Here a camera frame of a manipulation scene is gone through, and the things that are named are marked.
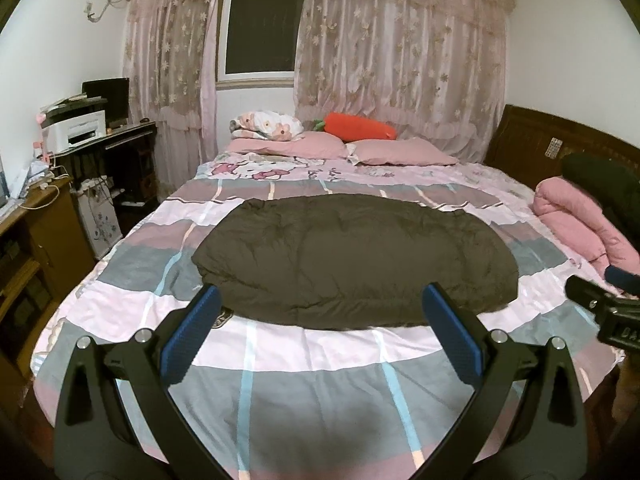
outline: pink lace curtain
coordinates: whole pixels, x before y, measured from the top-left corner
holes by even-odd
[[[217,153],[217,0],[131,0],[124,73],[133,121],[158,122],[161,197]]]
[[[513,0],[305,0],[294,95],[393,124],[461,160],[483,159],[504,108]]]

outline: pink comforter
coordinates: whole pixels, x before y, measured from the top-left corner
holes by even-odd
[[[536,187],[533,212],[565,245],[604,275],[609,265],[640,274],[640,256],[593,198],[555,176]]]

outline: metal screw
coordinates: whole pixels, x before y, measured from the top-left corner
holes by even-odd
[[[139,343],[146,343],[147,341],[149,341],[151,339],[151,336],[154,333],[151,332],[151,330],[149,330],[148,328],[141,328],[140,330],[138,330],[136,332],[136,335],[134,336],[134,339],[139,342]]]
[[[87,336],[87,335],[83,335],[80,339],[78,339],[78,342],[76,343],[76,346],[79,349],[84,350],[90,344],[91,344],[91,338],[89,336]]]
[[[566,346],[566,343],[564,342],[564,339],[556,336],[551,338],[551,345],[556,350],[562,350]]]
[[[506,343],[509,336],[507,336],[507,333],[504,330],[491,330],[491,339],[497,343]]]

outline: white printer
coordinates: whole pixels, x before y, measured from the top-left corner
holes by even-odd
[[[107,135],[104,104],[107,99],[69,98],[45,111],[40,125],[45,152],[57,155]]]

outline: dark brown sleeping bag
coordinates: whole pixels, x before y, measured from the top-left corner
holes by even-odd
[[[516,261],[481,219],[369,195],[247,200],[193,262],[240,316],[305,328],[426,324],[431,282],[476,314],[518,295]]]

